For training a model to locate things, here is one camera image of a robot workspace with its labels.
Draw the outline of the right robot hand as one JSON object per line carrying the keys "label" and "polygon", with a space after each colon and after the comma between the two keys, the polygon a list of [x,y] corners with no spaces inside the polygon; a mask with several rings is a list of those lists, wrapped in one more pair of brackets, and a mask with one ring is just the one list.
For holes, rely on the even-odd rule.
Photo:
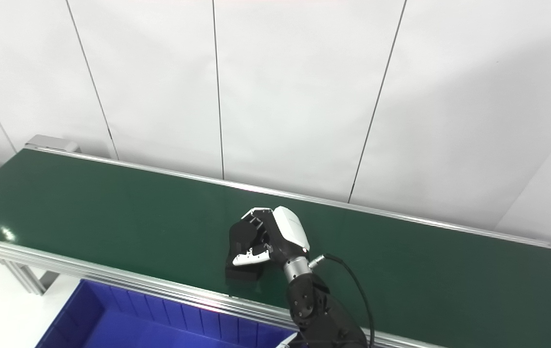
{"label": "right robot hand", "polygon": [[279,206],[250,209],[230,229],[229,266],[244,267],[272,261],[282,266],[308,258],[309,242],[297,215]]}

